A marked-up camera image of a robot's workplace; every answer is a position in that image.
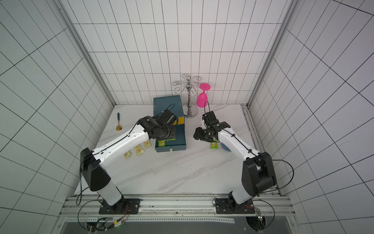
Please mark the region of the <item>green cookie packet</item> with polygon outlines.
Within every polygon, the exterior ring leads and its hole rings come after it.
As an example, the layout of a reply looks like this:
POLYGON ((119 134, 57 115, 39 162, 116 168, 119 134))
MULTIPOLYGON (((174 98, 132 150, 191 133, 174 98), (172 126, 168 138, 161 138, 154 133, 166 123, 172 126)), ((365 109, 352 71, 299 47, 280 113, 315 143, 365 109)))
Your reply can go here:
POLYGON ((166 146, 166 141, 165 140, 159 140, 158 141, 158 146, 159 147, 165 147, 166 146))
POLYGON ((218 149, 218 142, 217 141, 211 142, 210 149, 218 149))

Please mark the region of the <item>yellow top drawer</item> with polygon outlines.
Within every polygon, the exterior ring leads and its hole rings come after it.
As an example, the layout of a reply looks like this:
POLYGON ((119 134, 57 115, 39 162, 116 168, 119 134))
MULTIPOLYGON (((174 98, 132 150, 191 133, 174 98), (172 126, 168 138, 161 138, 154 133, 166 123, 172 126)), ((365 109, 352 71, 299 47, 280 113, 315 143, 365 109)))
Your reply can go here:
POLYGON ((185 124, 185 118, 184 117, 178 117, 176 121, 174 122, 174 125, 180 125, 185 124))

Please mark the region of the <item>teal drawer cabinet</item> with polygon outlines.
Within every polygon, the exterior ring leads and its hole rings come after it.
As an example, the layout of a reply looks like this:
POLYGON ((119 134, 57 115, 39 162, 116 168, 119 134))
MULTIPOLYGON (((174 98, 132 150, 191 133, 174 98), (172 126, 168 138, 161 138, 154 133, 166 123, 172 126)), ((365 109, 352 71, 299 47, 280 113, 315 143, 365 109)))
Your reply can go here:
POLYGON ((185 137, 185 117, 180 96, 155 97, 153 113, 166 128, 167 138, 155 142, 155 150, 161 152, 182 151, 187 149, 185 137))

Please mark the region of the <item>yellow cookie packet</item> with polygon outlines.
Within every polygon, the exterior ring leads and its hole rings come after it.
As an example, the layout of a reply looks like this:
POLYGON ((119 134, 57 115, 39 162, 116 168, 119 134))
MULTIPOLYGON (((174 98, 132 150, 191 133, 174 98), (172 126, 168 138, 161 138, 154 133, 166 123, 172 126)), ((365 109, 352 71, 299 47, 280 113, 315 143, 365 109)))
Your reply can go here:
POLYGON ((144 147, 151 147, 152 145, 151 145, 150 141, 147 140, 147 141, 145 141, 145 142, 143 143, 143 146, 144 146, 144 147))
POLYGON ((127 151, 127 152, 124 154, 124 157, 127 159, 127 158, 129 158, 131 155, 132 155, 132 152, 131 152, 131 151, 127 151))
POLYGON ((134 147, 134 150, 137 156, 140 156, 145 153, 145 151, 139 144, 134 147))

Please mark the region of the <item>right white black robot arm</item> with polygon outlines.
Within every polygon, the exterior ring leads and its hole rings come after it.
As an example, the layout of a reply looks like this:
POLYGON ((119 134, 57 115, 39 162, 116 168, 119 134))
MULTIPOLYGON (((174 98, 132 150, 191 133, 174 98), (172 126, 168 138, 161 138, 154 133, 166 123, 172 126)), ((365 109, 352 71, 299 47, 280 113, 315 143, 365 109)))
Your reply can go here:
POLYGON ((276 185, 271 156, 249 146, 225 122, 205 129, 197 127, 193 137, 211 143, 216 140, 242 161, 241 184, 228 194, 228 208, 231 211, 242 211, 252 198, 276 185))

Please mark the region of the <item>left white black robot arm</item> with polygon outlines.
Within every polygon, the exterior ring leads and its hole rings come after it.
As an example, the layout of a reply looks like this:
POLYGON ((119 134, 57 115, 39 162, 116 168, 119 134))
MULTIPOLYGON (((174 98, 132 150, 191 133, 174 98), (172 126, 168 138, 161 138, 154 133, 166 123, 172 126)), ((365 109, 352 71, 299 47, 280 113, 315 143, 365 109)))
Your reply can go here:
POLYGON ((126 200, 106 169, 119 157, 135 146, 149 139, 167 140, 175 137, 178 117, 169 109, 160 114, 146 116, 137 121, 134 127, 111 142, 93 150, 85 148, 80 153, 80 176, 88 188, 97 192, 103 199, 100 214, 122 214, 130 212, 126 200))

